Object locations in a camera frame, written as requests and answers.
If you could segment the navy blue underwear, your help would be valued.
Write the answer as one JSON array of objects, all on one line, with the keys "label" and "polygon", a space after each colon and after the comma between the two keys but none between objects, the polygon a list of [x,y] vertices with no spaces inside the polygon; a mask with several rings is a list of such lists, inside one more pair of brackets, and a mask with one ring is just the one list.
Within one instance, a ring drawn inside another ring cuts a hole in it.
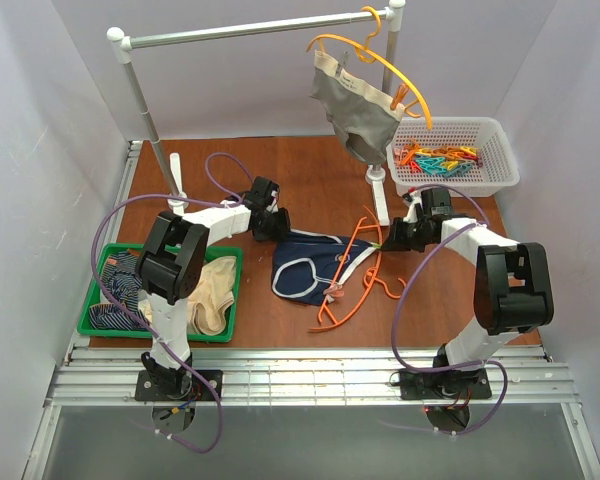
[{"label": "navy blue underwear", "polygon": [[336,285],[343,285],[376,248],[365,240],[292,229],[272,257],[272,291],[280,298],[320,306],[344,261]]}]

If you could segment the orange plastic hanger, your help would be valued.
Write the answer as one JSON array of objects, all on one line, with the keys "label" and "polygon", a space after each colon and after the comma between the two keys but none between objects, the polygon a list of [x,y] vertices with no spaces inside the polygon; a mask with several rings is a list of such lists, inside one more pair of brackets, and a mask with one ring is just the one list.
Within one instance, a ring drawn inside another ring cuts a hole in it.
[{"label": "orange plastic hanger", "polygon": [[[391,301],[398,300],[400,294],[397,287],[405,287],[406,280],[401,276],[392,279],[383,277],[381,274],[383,253],[372,246],[372,242],[381,244],[384,239],[383,230],[376,214],[365,206],[364,214],[357,220],[335,274],[328,284],[329,287],[339,283],[344,295],[331,303],[326,303],[324,297],[317,310],[317,323],[308,329],[309,334],[326,333],[344,326],[357,315],[374,290],[380,290],[381,295]],[[346,278],[345,259],[353,253],[356,241],[363,239],[370,243],[372,253],[358,266],[354,266],[351,274]]]}]

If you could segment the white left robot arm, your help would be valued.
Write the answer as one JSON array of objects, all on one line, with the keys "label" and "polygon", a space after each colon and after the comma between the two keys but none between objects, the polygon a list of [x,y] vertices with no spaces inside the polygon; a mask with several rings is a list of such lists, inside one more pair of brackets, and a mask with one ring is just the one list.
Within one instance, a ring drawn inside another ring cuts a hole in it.
[{"label": "white left robot arm", "polygon": [[154,337],[141,356],[144,373],[161,396],[179,400],[193,390],[187,334],[187,299],[200,281],[207,247],[251,232],[280,241],[290,232],[288,211],[277,207],[280,186],[258,176],[251,188],[195,213],[161,212],[136,264],[141,293],[151,310]]}]

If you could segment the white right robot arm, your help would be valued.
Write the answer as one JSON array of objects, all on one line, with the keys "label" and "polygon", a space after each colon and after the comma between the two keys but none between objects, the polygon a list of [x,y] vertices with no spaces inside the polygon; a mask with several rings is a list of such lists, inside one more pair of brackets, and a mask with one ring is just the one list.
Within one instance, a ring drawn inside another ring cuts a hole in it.
[{"label": "white right robot arm", "polygon": [[[495,233],[483,210],[478,211],[480,219],[457,213],[450,196],[456,191],[435,183],[409,189],[403,195],[407,214],[393,220],[389,237],[381,246],[383,251],[419,253],[429,245],[433,247],[407,281],[391,327],[395,359],[410,374],[479,371],[495,363],[492,357],[502,346],[551,323],[554,317],[545,248],[537,242],[521,243]],[[398,323],[414,284],[443,249],[474,266],[473,317],[442,347],[444,365],[416,367],[399,353]]]}]

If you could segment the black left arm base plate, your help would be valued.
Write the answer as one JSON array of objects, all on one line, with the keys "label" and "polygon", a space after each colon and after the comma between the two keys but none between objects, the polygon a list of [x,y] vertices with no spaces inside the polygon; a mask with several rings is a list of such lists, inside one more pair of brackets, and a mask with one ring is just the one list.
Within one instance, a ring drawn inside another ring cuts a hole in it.
[{"label": "black left arm base plate", "polygon": [[189,372],[178,374],[176,380],[165,380],[142,370],[135,387],[134,399],[140,402],[213,401],[211,390]]}]

